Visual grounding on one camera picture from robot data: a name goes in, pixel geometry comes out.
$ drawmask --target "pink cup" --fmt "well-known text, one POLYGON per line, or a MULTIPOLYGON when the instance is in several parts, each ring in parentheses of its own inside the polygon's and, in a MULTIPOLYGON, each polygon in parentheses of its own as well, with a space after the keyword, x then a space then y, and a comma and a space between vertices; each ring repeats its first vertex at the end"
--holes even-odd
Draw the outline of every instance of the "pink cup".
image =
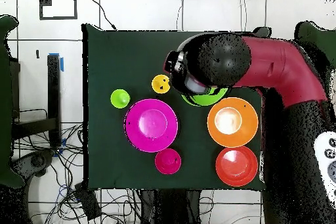
POLYGON ((155 166, 162 174, 174 174, 181 166, 181 157, 176 150, 165 148, 155 157, 155 166))

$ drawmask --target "magenta plate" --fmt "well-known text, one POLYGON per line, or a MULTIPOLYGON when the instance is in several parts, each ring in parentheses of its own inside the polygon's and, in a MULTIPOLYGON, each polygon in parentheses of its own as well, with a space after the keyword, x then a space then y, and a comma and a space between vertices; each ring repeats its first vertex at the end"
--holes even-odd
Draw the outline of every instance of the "magenta plate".
POLYGON ((177 135, 177 117, 171 107, 157 99, 138 101, 127 111, 125 134, 131 144, 143 152, 167 148, 177 135))

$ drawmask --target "white floor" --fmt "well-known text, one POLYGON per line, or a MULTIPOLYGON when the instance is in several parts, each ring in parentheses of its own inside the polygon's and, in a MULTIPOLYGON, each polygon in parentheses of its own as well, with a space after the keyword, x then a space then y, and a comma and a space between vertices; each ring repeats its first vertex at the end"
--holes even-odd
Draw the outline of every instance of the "white floor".
MULTIPOLYGON (((182 30, 181 12, 177 13, 181 0, 96 0, 105 10, 106 17, 119 30, 182 30)), ((8 36, 10 53, 21 63, 20 108, 47 109, 47 55, 59 53, 64 58, 64 71, 61 72, 62 127, 67 129, 83 121, 82 108, 82 34, 81 24, 90 23, 104 30, 111 30, 103 12, 92 0, 77 0, 77 20, 40 20, 39 0, 0 0, 0 14, 17 17, 19 26, 8 36)), ((265 23, 265 0, 184 0, 184 31, 205 30, 246 30, 251 31, 265 23)), ((312 20, 326 28, 336 28, 335 0, 267 0, 266 25, 272 27, 272 37, 292 39, 295 25, 303 20, 312 20)), ((51 7, 43 7, 44 16, 73 15, 72 0, 52 0, 51 7)), ((43 112, 22 113, 21 120, 43 118, 43 112)), ((68 141, 81 146, 77 135, 68 141)), ((16 150, 13 158, 27 153, 16 150)), ((76 165, 83 162, 82 155, 73 161, 76 165)), ((58 158, 52 163, 58 172, 58 180, 65 184, 64 168, 58 158)), ((71 166, 73 183, 82 181, 83 168, 71 166)), ((59 185, 52 168, 46 175, 34 178, 29 194, 30 214, 49 213, 55 207, 59 185)), ((125 190, 98 190, 97 199, 104 213, 123 213, 126 197, 113 202, 113 198, 123 196, 125 190)), ((246 190, 211 190, 202 192, 200 210, 203 224, 264 224, 261 194, 246 190)), ((126 205, 125 213, 130 211, 126 205)), ((34 216, 34 224, 43 224, 47 215, 34 216)), ((69 209, 67 217, 74 217, 69 209)), ((133 224, 134 213, 126 221, 133 224)), ((88 224, 85 218, 81 224, 88 224)), ((89 224, 114 224, 112 218, 96 219, 89 224)), ((56 215, 50 224, 79 224, 77 220, 65 221, 56 215)))

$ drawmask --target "black stand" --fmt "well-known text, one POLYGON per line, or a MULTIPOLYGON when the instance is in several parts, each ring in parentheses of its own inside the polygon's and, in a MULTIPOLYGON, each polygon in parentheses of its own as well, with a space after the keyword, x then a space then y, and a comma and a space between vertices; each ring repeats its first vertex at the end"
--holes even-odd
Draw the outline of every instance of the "black stand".
MULTIPOLYGON (((30 122, 14 122, 12 138, 14 140, 35 135, 45 131, 49 132, 51 148, 61 145, 60 134, 60 62, 58 56, 49 55, 48 65, 48 118, 30 122)), ((17 59, 10 60, 12 74, 13 118, 20 117, 19 108, 19 77, 20 64, 17 59)))
POLYGON ((142 190, 141 224, 201 224, 201 190, 142 190))

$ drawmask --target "small yellow cup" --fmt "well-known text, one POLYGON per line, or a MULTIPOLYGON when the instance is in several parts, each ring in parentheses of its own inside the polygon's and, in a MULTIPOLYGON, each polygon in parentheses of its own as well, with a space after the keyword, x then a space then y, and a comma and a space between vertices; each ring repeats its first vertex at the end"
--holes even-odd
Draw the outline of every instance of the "small yellow cup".
POLYGON ((152 88, 156 93, 164 94, 169 91, 171 86, 169 85, 169 78, 163 74, 159 74, 152 80, 152 88))

